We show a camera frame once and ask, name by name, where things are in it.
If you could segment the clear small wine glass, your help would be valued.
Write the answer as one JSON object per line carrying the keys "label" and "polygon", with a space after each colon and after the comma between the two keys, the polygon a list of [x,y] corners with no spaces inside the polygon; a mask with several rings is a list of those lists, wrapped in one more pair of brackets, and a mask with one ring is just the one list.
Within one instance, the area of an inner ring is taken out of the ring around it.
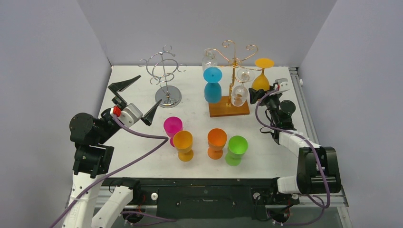
{"label": "clear small wine glass", "polygon": [[235,80],[239,83],[239,85],[232,88],[231,92],[231,103],[240,107],[244,105],[249,97],[248,89],[245,87],[245,83],[252,82],[255,79],[255,73],[252,70],[246,68],[240,68],[236,75]]}

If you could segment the gold wire glass rack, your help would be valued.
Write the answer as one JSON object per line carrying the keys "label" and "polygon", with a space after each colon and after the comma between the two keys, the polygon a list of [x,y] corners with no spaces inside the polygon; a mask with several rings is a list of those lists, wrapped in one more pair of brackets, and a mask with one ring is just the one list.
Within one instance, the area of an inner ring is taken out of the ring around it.
{"label": "gold wire glass rack", "polygon": [[[214,117],[237,116],[250,114],[249,105],[246,101],[249,97],[249,91],[245,83],[254,80],[255,69],[243,66],[243,62],[250,59],[259,51],[255,44],[248,44],[247,51],[252,54],[245,58],[238,58],[236,44],[232,40],[222,42],[224,48],[233,46],[233,56],[225,56],[216,48],[207,48],[204,51],[202,61],[203,78],[207,82],[204,88],[204,98],[208,102],[209,115]],[[231,68],[231,81],[229,84],[228,95],[222,94],[220,81],[223,78],[222,68]]]}

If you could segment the blue plastic wine glass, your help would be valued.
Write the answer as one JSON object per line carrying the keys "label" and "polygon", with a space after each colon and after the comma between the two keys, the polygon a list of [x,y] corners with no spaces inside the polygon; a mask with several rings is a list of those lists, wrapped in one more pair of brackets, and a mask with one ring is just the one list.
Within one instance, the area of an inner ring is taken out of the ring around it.
{"label": "blue plastic wine glass", "polygon": [[203,72],[203,78],[207,82],[204,88],[204,98],[208,103],[218,103],[221,99],[221,86],[219,81],[222,79],[222,72],[216,67],[207,68]]}

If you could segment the green plastic wine glass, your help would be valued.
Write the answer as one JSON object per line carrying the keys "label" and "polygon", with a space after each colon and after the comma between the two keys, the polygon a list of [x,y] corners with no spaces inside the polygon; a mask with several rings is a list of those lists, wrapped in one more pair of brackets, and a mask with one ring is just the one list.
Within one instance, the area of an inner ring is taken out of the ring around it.
{"label": "green plastic wine glass", "polygon": [[244,137],[240,135],[231,137],[228,142],[228,152],[225,156],[226,163],[229,166],[238,166],[248,147],[248,141]]}

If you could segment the clear patterned wine glass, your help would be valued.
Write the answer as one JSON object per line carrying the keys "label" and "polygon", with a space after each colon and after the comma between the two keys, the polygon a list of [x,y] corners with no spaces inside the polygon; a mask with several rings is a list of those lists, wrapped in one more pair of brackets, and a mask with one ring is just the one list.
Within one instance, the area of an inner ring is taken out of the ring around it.
{"label": "clear patterned wine glass", "polygon": [[202,58],[202,70],[205,71],[207,68],[215,67],[218,65],[218,60],[214,54],[214,50],[212,48],[207,48],[203,52]]}

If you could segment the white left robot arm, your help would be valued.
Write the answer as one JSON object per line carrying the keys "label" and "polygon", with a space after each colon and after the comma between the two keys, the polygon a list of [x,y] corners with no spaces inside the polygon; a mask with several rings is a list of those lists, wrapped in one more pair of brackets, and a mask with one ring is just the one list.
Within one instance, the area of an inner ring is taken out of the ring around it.
{"label": "white left robot arm", "polygon": [[114,106],[104,110],[99,118],[88,113],[78,113],[70,121],[70,140],[75,145],[73,164],[73,184],[68,206],[62,215],[51,225],[62,221],[64,228],[89,228],[103,180],[109,171],[114,148],[107,142],[123,126],[131,127],[138,121],[147,126],[152,124],[156,104],[143,114],[133,103],[127,103],[120,92],[127,89],[140,76],[115,82],[108,86],[114,94]]}

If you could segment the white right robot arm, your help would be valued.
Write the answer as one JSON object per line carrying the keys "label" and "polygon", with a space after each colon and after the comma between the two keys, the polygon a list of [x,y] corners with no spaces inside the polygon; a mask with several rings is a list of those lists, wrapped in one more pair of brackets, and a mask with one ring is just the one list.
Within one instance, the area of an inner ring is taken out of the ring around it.
{"label": "white right robot arm", "polygon": [[269,199],[280,203],[287,194],[339,193],[342,188],[336,150],[324,147],[296,131],[292,114],[296,105],[290,100],[281,101],[277,89],[255,90],[249,88],[250,103],[266,107],[266,117],[275,143],[297,156],[297,172],[294,176],[281,177],[277,185],[268,190]]}

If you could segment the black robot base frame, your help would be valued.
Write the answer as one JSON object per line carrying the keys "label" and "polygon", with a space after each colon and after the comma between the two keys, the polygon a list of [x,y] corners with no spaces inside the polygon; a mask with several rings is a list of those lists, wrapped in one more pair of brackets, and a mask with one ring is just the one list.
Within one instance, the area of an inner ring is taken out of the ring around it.
{"label": "black robot base frame", "polygon": [[297,193],[281,193],[276,179],[108,178],[98,206],[125,185],[130,192],[118,214],[134,225],[152,209],[161,220],[249,217],[281,222],[302,199]]}

